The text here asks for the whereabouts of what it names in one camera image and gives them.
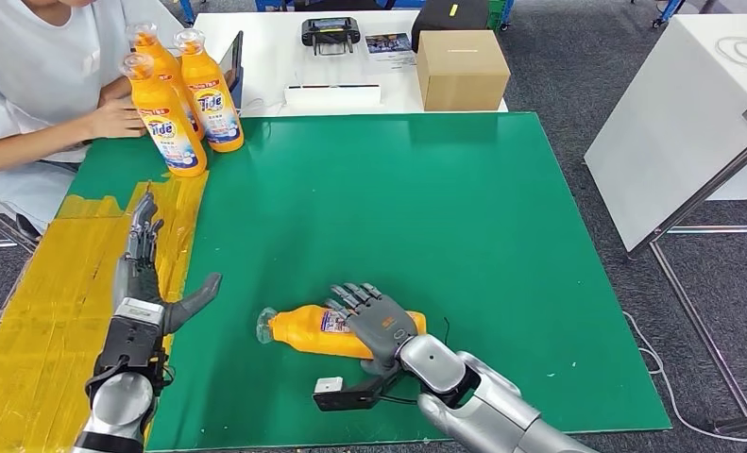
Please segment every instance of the black bag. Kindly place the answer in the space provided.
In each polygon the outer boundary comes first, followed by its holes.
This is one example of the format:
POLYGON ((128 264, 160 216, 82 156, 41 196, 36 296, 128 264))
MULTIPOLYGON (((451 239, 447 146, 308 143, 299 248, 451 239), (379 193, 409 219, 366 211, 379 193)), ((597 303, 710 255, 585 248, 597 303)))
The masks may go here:
POLYGON ((426 0, 412 25, 412 50, 417 52, 423 30, 484 30, 488 0, 426 0))

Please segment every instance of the person's hand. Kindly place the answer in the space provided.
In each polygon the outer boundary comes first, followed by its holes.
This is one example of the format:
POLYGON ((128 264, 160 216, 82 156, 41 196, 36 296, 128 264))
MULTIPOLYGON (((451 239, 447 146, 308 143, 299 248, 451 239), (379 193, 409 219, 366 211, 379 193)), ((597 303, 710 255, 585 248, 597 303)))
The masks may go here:
POLYGON ((103 107, 107 102, 115 99, 123 99, 131 94, 131 82, 126 77, 119 77, 109 85, 100 89, 98 96, 98 107, 103 107))
POLYGON ((113 99, 81 118, 90 139, 142 137, 146 133, 140 113, 129 99, 113 99))

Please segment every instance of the blue frame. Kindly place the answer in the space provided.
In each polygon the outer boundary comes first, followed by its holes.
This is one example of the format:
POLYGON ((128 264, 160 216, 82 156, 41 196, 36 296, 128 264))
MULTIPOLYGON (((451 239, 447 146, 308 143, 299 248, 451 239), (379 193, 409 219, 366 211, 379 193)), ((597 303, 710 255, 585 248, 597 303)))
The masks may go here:
POLYGON ((659 22, 666 23, 684 3, 685 0, 668 0, 668 5, 662 11, 662 14, 659 15, 659 22))
POLYGON ((512 7, 515 5, 515 0, 506 0, 503 4, 503 12, 501 13, 501 25, 509 24, 509 16, 512 14, 512 7))
POLYGON ((181 9, 184 11, 184 18, 187 20, 187 24, 195 23, 195 15, 193 14, 193 6, 190 4, 190 0, 180 0, 181 9))

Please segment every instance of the robotic arm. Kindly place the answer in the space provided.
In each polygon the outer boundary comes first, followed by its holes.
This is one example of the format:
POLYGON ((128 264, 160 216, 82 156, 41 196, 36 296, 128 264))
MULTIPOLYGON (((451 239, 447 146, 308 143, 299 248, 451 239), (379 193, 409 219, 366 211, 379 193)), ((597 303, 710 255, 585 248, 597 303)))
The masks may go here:
POLYGON ((126 253, 114 274, 114 315, 85 386, 90 418, 73 453, 143 452, 144 431, 161 390, 173 381, 162 339, 217 295, 221 276, 211 274, 198 291, 177 303, 161 298, 154 260, 162 220, 151 223, 156 211, 151 193, 134 210, 126 253))
POLYGON ((374 360, 363 368, 377 377, 347 390, 327 390, 318 381, 314 400, 321 410, 368 409, 405 372, 420 380, 423 415, 472 453, 597 453, 542 421, 515 384, 476 357, 418 335, 406 311, 374 286, 331 290, 345 304, 329 299, 327 305, 370 348, 374 360))

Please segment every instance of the tide bottle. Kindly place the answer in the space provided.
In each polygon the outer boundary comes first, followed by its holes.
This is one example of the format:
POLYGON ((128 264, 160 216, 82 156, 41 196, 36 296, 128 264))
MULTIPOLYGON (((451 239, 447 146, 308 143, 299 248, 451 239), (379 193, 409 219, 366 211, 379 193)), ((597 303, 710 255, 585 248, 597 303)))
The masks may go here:
MULTIPOLYGON (((426 333, 426 316, 416 311, 407 311, 407 314, 415 321, 417 333, 426 333)), ((256 338, 262 344, 287 343, 301 352, 373 359, 370 349, 350 331, 339 313, 317 305, 282 313, 271 308, 262 310, 257 320, 256 338)))
POLYGON ((245 134, 226 78, 204 50, 204 41, 203 33, 192 28, 176 34, 174 42, 181 51, 181 77, 195 101, 195 111, 206 129, 209 145, 220 153, 236 151, 245 142, 245 134))
POLYGON ((167 51, 159 42, 156 24, 142 22, 129 25, 126 29, 131 46, 141 54, 153 58, 153 71, 163 81, 169 83, 181 100, 181 107, 190 119, 195 134, 199 140, 203 139, 204 130, 200 118, 195 114, 193 97, 181 79, 181 65, 176 57, 167 51))
POLYGON ((206 152, 173 87, 154 74, 153 58, 128 54, 120 70, 131 81, 131 100, 170 172, 177 176, 202 174, 206 152))

